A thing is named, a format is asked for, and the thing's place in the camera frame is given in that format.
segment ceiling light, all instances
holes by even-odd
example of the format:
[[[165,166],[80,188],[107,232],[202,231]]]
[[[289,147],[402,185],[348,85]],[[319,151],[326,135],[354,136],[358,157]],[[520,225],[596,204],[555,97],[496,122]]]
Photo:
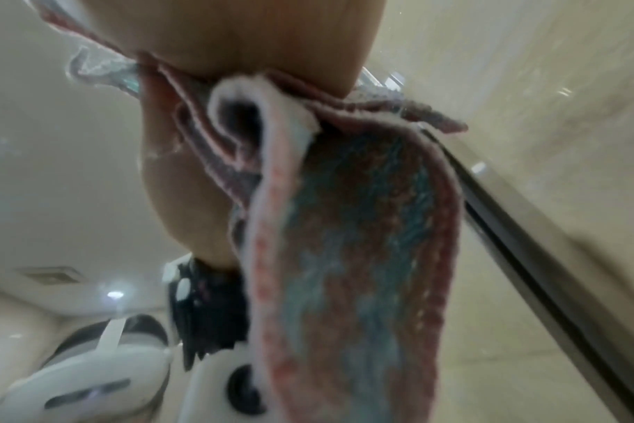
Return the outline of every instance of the ceiling light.
[[[110,291],[107,294],[108,298],[112,298],[113,300],[119,300],[124,296],[124,292],[122,291]]]

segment skin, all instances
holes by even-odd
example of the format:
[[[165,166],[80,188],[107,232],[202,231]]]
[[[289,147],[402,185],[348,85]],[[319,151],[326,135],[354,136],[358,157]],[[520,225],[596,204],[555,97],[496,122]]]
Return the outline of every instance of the skin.
[[[276,68],[333,95],[349,93],[385,0],[58,0],[101,39],[198,77]],[[231,202],[180,139],[178,99],[142,81],[141,177],[169,235],[215,268],[238,265],[226,238]]]

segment white ceiling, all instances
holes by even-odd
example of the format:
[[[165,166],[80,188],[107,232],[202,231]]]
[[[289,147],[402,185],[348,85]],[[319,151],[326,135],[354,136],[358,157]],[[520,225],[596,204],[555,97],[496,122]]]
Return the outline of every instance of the white ceiling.
[[[184,251],[142,191],[139,108],[70,82],[76,50],[22,0],[0,0],[0,291],[66,316],[158,307],[162,266]],[[41,286],[13,272],[24,266],[72,266],[88,281]]]

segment air vent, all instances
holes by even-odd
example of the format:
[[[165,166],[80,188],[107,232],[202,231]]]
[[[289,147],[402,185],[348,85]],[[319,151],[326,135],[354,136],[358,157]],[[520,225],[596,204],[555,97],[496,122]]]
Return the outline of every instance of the air vent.
[[[68,266],[49,268],[19,268],[16,271],[22,276],[45,286],[81,284],[85,277]]]

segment towel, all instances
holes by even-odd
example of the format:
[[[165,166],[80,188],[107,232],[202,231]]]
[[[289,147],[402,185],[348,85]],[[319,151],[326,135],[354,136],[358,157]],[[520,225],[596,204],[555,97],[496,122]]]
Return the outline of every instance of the towel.
[[[52,0],[52,26],[113,52]],[[70,74],[139,95],[165,78],[173,118],[233,200],[232,248],[245,276],[255,382],[288,423],[425,423],[449,295],[462,199],[418,123],[467,126],[398,93],[346,99],[268,70],[199,79],[125,58]]]

